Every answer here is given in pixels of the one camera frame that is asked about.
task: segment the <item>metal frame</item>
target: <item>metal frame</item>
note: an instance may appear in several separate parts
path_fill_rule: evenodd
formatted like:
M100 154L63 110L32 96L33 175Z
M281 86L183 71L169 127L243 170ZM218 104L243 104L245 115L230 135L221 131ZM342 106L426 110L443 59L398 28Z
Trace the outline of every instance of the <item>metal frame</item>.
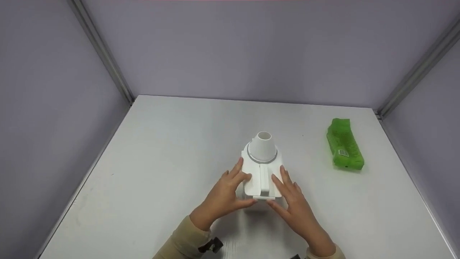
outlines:
M390 96L378 108L377 114L385 119L401 101L420 83L420 81L430 72L439 60L455 45L460 39L460 14L444 32L436 39L428 51L412 67Z
M118 88L126 102L131 106L135 98L129 89L129 86L126 83L126 80L123 77L117 63L115 62L115 59L113 58L109 48L105 44L102 36L99 34L96 25L92 21L88 9L85 7L82 0L68 0L68 3L78 21L80 22L81 27L88 36L88 39L91 41L91 44L98 53L98 56L102 60L102 63L109 72L110 77L115 83L115 86Z

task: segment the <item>white plastic device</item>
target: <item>white plastic device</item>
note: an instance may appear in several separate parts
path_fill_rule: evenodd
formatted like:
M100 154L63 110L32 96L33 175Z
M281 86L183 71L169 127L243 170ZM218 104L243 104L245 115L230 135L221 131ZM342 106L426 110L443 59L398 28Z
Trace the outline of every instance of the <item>white plastic device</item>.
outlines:
M280 166L283 164L281 152L270 133L259 132L241 151L242 171L252 174L251 180L242 183L239 196L243 199L276 200L281 203L282 195L271 179L275 174L282 182ZM250 210L264 210L267 206L252 206Z

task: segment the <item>left hand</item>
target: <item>left hand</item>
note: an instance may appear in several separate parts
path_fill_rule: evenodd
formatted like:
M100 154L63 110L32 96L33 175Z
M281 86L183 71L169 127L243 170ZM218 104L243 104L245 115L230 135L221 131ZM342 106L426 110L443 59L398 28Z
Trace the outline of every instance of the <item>left hand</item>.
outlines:
M243 158L233 169L223 173L211 189L206 199L190 214L190 220L199 229L209 231L211 225L218 218L236 210L254 205L255 199L240 200L236 197L236 188L243 181L251 179L251 174L241 171Z

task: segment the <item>beige sleeve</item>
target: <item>beige sleeve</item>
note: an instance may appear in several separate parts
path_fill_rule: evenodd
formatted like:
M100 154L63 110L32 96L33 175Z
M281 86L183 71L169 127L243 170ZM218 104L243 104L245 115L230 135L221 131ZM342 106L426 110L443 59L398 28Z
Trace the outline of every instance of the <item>beige sleeve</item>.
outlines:
M153 259L201 258L198 248L209 241L210 234L198 229L186 216Z
M331 256L328 257L317 257L314 256L311 252L310 249L307 249L307 259L345 259L344 253L342 253L342 250L340 249L339 246L335 245L335 253Z

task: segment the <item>green plastic bag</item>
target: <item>green plastic bag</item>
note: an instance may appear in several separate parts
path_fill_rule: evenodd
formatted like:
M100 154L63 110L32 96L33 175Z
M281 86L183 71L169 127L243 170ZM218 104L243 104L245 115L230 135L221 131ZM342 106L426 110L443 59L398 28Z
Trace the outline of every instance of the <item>green plastic bag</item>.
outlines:
M348 170L361 170L364 158L356 144L350 127L350 119L335 118L326 134L332 152L333 164Z

